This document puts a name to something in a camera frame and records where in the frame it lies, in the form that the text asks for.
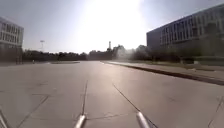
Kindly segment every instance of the white building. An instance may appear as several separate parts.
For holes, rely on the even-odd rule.
[[[0,61],[21,59],[24,29],[0,17]]]
[[[224,4],[149,31],[147,33],[147,46],[154,51],[160,50],[163,53],[169,51],[170,47],[186,52],[192,49],[206,52],[212,50],[209,43],[214,45],[216,43],[210,41],[206,44],[207,39],[211,39],[211,36],[209,37],[211,34],[224,37]]]

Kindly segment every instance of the curb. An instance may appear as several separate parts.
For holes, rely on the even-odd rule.
[[[176,73],[176,72],[168,72],[168,71],[162,71],[162,70],[156,70],[156,69],[150,69],[150,68],[143,68],[143,67],[137,67],[137,66],[130,66],[130,65],[123,65],[123,64],[115,64],[115,63],[110,63],[110,62],[103,62],[103,63],[118,65],[118,66],[128,67],[128,68],[132,68],[132,69],[138,69],[138,70],[143,70],[143,71],[168,75],[168,76],[185,78],[185,79],[190,79],[190,80],[197,80],[197,81],[202,81],[202,82],[207,82],[207,83],[211,83],[211,84],[217,84],[217,85],[224,86],[224,81],[219,80],[219,79],[209,78],[209,77],[201,77],[201,76],[196,76],[196,75],[189,75],[189,74]]]

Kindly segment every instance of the building window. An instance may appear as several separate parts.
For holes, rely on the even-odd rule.
[[[17,43],[19,43],[19,38],[18,38],[18,37],[17,37],[17,40],[16,40],[16,42],[17,42]]]
[[[214,20],[214,16],[213,16],[213,13],[212,12],[210,12],[210,19],[211,20]]]
[[[182,32],[180,32],[180,40],[182,40]]]
[[[177,24],[174,24],[174,31],[177,30]]]
[[[6,30],[6,24],[5,23],[2,24],[2,30],[4,30],[4,31]]]
[[[198,31],[199,31],[199,35],[202,35],[201,27],[199,27]]]
[[[193,36],[194,37],[197,37],[198,36],[197,28],[193,28]]]
[[[187,20],[184,21],[184,24],[185,24],[185,28],[187,28],[187,26],[188,26],[187,25]]]
[[[185,31],[183,31],[183,39],[185,39]]]
[[[177,33],[174,34],[174,40],[177,40]]]
[[[198,17],[197,19],[198,19],[198,24],[201,24],[201,19],[200,19],[200,17]]]
[[[189,38],[188,30],[186,30],[186,38]]]
[[[201,17],[201,19],[202,19],[202,24],[205,25],[205,16],[203,15],[203,16]]]

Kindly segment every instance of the pavement crack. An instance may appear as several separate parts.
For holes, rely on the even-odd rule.
[[[17,126],[17,128],[20,128],[21,127],[21,125],[30,117],[30,115],[33,113],[33,112],[35,112],[47,99],[49,98],[49,96],[47,95],[47,96],[45,96],[45,98],[43,99],[43,101],[39,104],[39,105],[37,105],[37,107],[35,107],[34,109],[33,109],[33,111],[31,111],[28,115],[26,115],[25,116],[25,118],[19,123],[19,125]]]
[[[218,110],[219,110],[219,108],[221,107],[221,105],[223,104],[223,102],[224,102],[224,96],[222,96],[221,100],[219,101],[219,104],[218,104],[218,106],[217,106],[217,108],[216,108],[215,114],[213,115],[212,119],[210,120],[210,122],[209,122],[209,124],[208,124],[208,128],[210,128],[212,122],[215,120],[215,117],[216,117],[217,114],[218,114]]]
[[[112,82],[114,88],[137,110],[140,112],[140,110],[116,87],[116,85]]]
[[[88,85],[88,80],[86,81],[85,92],[84,92],[84,97],[83,97],[82,115],[84,115],[84,112],[85,112],[87,85]]]

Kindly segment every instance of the building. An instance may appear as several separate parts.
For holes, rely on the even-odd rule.
[[[0,61],[20,61],[24,29],[0,18]]]
[[[166,24],[147,33],[147,47],[155,55],[223,55],[224,4]]]

